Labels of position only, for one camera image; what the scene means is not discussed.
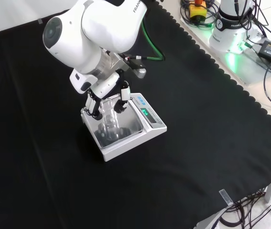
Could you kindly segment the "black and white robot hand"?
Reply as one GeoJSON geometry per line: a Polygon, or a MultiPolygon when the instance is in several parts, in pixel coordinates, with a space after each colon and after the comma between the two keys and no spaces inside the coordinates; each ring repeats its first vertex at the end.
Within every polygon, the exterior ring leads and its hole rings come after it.
{"type": "Polygon", "coordinates": [[[119,114],[125,111],[127,103],[131,99],[131,93],[129,84],[124,78],[124,73],[122,69],[118,69],[108,78],[98,80],[91,74],[81,74],[73,70],[70,81],[74,89],[79,94],[87,94],[87,100],[82,110],[95,120],[101,120],[101,101],[107,99],[111,92],[117,86],[120,86],[120,99],[116,102],[114,111],[119,114]]]}

